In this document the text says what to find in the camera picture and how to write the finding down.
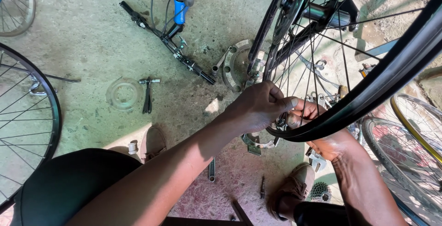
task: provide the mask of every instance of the brown shoe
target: brown shoe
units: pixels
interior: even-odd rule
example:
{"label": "brown shoe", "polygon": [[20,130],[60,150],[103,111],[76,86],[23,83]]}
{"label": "brown shoe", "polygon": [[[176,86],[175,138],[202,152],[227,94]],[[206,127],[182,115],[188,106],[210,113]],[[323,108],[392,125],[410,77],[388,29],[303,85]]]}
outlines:
{"label": "brown shoe", "polygon": [[158,126],[150,127],[141,141],[141,163],[146,163],[165,150],[166,138],[163,131]]}
{"label": "brown shoe", "polygon": [[277,220],[286,221],[286,218],[280,217],[278,205],[280,199],[285,196],[293,196],[300,201],[304,201],[313,187],[315,181],[315,171],[308,163],[301,163],[292,173],[285,178],[285,183],[274,193],[268,203],[267,211]]}

